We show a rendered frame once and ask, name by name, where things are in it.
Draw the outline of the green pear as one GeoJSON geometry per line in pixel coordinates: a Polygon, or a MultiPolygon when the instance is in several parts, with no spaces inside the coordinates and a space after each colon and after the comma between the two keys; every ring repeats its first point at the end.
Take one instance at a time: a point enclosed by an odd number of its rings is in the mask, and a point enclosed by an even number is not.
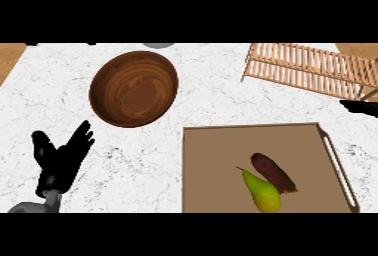
{"type": "Polygon", "coordinates": [[[253,197],[257,209],[263,213],[275,213],[281,209],[281,194],[272,183],[260,179],[248,170],[242,171],[244,182],[253,197]]]}

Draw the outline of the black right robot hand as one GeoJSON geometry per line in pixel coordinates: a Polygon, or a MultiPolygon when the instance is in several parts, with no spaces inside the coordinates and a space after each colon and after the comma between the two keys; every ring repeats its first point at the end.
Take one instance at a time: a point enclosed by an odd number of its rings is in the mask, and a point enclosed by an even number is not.
{"type": "Polygon", "coordinates": [[[340,103],[352,113],[362,113],[378,118],[378,102],[341,100],[340,103]]]}

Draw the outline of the brown wooden bowl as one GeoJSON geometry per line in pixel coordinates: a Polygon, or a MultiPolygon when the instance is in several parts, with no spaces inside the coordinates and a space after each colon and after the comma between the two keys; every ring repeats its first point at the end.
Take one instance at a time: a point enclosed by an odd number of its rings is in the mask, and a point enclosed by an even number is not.
{"type": "Polygon", "coordinates": [[[132,51],[108,61],[89,89],[98,117],[111,125],[136,128],[152,123],[176,99],[179,76],[170,60],[151,51],[132,51]]]}

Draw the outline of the pale wooden tiered shelf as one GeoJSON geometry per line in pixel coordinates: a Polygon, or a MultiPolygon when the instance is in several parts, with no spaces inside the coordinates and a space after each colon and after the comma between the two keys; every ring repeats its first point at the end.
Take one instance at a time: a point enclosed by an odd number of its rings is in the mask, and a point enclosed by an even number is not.
{"type": "Polygon", "coordinates": [[[378,59],[293,43],[253,43],[242,77],[254,77],[340,99],[378,102],[378,59]]]}

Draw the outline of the brown tray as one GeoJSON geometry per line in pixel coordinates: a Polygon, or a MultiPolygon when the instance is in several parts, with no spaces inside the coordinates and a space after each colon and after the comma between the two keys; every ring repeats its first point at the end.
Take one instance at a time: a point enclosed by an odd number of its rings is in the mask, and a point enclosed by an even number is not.
{"type": "Polygon", "coordinates": [[[356,213],[328,133],[316,123],[183,130],[183,210],[254,212],[242,172],[273,182],[284,213],[356,213]]]}

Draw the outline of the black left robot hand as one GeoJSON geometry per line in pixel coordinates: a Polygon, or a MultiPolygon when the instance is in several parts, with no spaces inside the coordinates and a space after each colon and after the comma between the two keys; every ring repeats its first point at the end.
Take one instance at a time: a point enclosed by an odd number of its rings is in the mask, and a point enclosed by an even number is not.
{"type": "Polygon", "coordinates": [[[83,121],[68,142],[56,148],[43,131],[31,134],[34,145],[34,159],[40,165],[42,173],[36,194],[44,198],[44,193],[58,190],[67,193],[71,189],[83,160],[95,143],[92,138],[90,122],[83,121]]]}

